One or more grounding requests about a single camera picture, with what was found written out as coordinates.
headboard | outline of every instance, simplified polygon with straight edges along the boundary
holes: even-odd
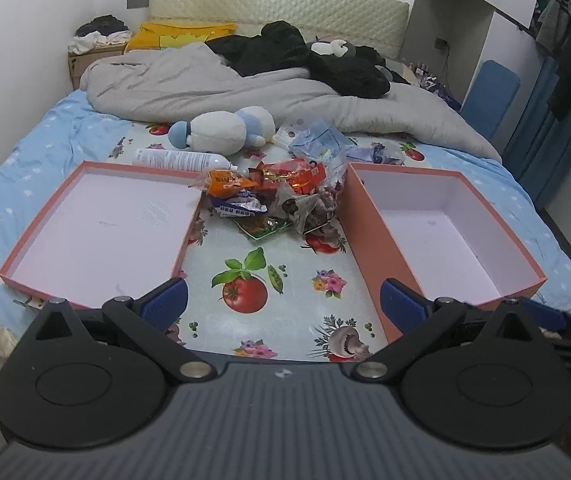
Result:
[[[182,23],[236,23],[243,36],[265,23],[285,20],[306,41],[343,38],[374,47],[396,59],[408,23],[409,4],[398,0],[150,0],[150,20]]]

yellow pillow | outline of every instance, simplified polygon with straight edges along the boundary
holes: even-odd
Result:
[[[222,25],[165,25],[144,22],[139,32],[128,42],[125,51],[135,49],[181,48],[194,41],[213,40],[229,36],[236,30],[234,23]]]

blue curtain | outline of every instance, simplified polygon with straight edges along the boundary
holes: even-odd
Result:
[[[548,56],[503,152],[503,165],[537,208],[552,199],[571,163],[571,114],[558,121],[548,109],[548,99],[559,80],[556,71],[556,61]]]

pink box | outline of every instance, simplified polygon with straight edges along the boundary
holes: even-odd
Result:
[[[76,307],[139,298],[177,276],[201,191],[196,173],[83,162],[54,192],[0,270],[11,287]]]
[[[489,202],[458,171],[351,164],[339,219],[389,341],[401,332],[381,311],[381,283],[396,278],[491,310],[532,295],[546,276]]]

gray comforter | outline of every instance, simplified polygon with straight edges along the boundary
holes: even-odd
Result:
[[[340,131],[407,132],[426,144],[501,161],[492,145],[440,98],[393,84],[381,99],[340,96],[304,68],[241,77],[204,43],[176,50],[134,50],[88,67],[80,88],[99,112],[154,123],[190,121],[214,110],[258,105],[278,125],[296,107],[318,113]]]

